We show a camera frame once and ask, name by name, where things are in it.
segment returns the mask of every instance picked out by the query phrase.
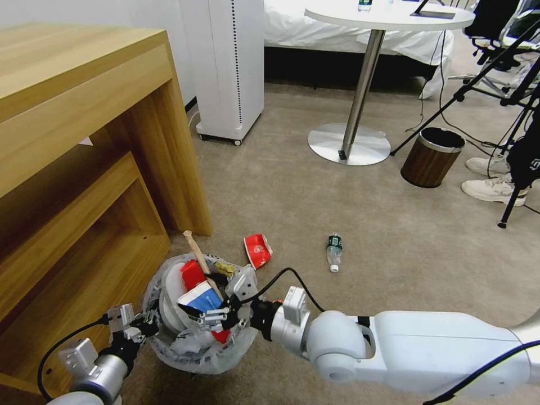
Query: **white bedsheet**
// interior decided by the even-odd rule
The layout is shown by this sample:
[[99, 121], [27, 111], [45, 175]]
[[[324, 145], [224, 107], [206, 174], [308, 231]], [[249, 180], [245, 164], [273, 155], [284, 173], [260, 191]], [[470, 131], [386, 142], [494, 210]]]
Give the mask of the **white bedsheet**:
[[[264, 0], [266, 46], [365, 53], [370, 30], [328, 24], [306, 17], [304, 10], [307, 1]], [[439, 65], [441, 46], [440, 31], [387, 31], [381, 51], [408, 56], [427, 65]], [[451, 65], [453, 49], [454, 35], [447, 31], [442, 61], [444, 71]], [[437, 73], [424, 89], [424, 98], [435, 93], [441, 84], [440, 73]]]

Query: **round white table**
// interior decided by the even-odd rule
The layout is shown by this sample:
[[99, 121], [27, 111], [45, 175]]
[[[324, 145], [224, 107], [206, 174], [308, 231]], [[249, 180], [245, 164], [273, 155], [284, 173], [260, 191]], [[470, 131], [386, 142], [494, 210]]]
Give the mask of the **round white table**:
[[373, 0], [369, 11], [358, 11], [358, 0], [310, 0], [305, 15], [326, 23], [371, 29], [370, 40], [358, 79], [358, 86], [345, 123], [325, 124], [308, 135], [311, 149], [319, 156], [345, 165], [370, 165], [390, 154], [390, 143], [384, 132], [359, 124], [371, 79], [387, 30], [440, 31], [464, 28], [473, 23], [470, 11], [438, 4], [427, 4], [423, 11], [451, 12], [451, 20], [411, 16], [418, 2]]

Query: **desk leg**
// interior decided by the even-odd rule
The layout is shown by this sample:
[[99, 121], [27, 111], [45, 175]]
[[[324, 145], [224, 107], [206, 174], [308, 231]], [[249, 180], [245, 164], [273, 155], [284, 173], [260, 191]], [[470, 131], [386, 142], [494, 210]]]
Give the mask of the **desk leg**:
[[309, 146], [317, 155], [336, 163], [353, 166], [378, 163], [389, 156], [390, 143], [386, 140], [384, 132], [359, 124], [384, 34], [383, 30], [371, 30], [347, 124], [326, 124], [309, 133]]

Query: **bottle on table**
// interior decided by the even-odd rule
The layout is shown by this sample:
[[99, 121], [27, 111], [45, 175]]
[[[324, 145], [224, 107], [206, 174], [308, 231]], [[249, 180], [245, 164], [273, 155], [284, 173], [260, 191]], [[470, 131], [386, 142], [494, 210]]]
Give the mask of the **bottle on table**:
[[369, 11], [373, 0], [358, 0], [358, 11]]
[[328, 259], [330, 271], [332, 273], [337, 273], [339, 271], [342, 250], [341, 236], [334, 232], [328, 237], [328, 245], [326, 246], [326, 258]]

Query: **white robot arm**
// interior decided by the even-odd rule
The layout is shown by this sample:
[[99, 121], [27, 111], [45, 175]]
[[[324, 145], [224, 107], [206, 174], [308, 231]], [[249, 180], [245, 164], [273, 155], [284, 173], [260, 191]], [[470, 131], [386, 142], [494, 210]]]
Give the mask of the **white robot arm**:
[[[249, 280], [229, 285], [233, 286], [228, 291], [231, 298], [222, 309], [200, 314], [199, 324], [214, 330], [236, 324], [253, 327], [266, 340], [310, 361], [328, 381], [375, 381], [399, 390], [438, 395], [425, 403], [428, 405], [448, 401], [458, 391], [486, 397], [507, 393], [521, 384], [540, 383], [540, 311], [511, 328], [449, 312], [387, 311], [358, 317], [330, 310], [310, 321], [304, 289], [290, 287], [280, 302], [260, 300], [266, 289], [256, 293]], [[246, 296], [249, 298], [242, 301], [238, 298]], [[131, 306], [109, 313], [125, 313], [125, 307]], [[131, 319], [126, 317], [117, 324], [113, 336], [116, 333], [120, 341], [129, 341], [130, 347], [135, 343], [138, 348], [157, 329], [142, 327], [140, 322], [133, 326]], [[137, 350], [126, 355], [106, 349], [98, 356], [88, 339], [63, 350], [60, 356], [72, 374], [72, 391], [76, 392], [52, 404], [118, 405], [123, 379], [136, 354]]]

